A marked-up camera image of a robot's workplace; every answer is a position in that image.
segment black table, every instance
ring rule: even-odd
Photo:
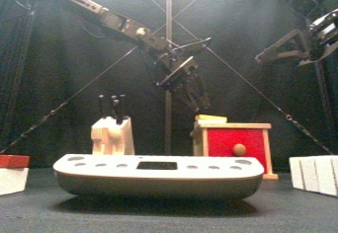
[[[0,196],[0,232],[338,232],[338,199],[263,181],[243,200],[112,198],[63,191],[31,169],[23,192]]]

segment red box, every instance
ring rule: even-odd
[[[269,123],[201,123],[193,133],[194,156],[254,157],[265,167],[265,179],[273,172]]]
[[[0,155],[0,168],[27,168],[30,156]]]

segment metal rod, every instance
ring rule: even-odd
[[[172,33],[172,0],[167,0],[167,40]],[[171,92],[166,90],[166,155],[171,154]]]

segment red panel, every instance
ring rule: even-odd
[[[233,148],[241,143],[246,146],[245,157],[255,157],[265,166],[267,160],[263,131],[251,128],[207,128],[209,156],[234,157]]]
[[[30,164],[30,156],[0,155],[0,168],[26,168]]]

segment round knob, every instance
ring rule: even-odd
[[[233,153],[237,157],[243,157],[247,153],[247,148],[242,143],[238,143],[233,148]]]

